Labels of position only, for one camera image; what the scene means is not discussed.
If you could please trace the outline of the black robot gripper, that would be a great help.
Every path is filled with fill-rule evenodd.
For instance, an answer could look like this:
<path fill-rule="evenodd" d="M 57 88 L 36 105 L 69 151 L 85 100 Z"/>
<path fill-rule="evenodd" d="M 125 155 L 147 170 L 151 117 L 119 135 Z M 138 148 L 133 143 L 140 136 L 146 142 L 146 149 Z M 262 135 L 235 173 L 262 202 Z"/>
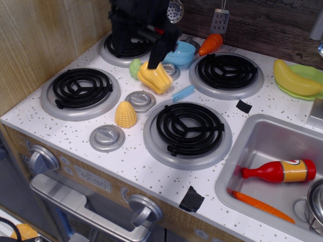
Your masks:
<path fill-rule="evenodd" d="M 154 43 L 148 69 L 156 69 L 166 55 L 175 50 L 181 30 L 169 21 L 169 1 L 110 1 L 113 47 L 122 55 L 134 34 L 143 34 Z"/>

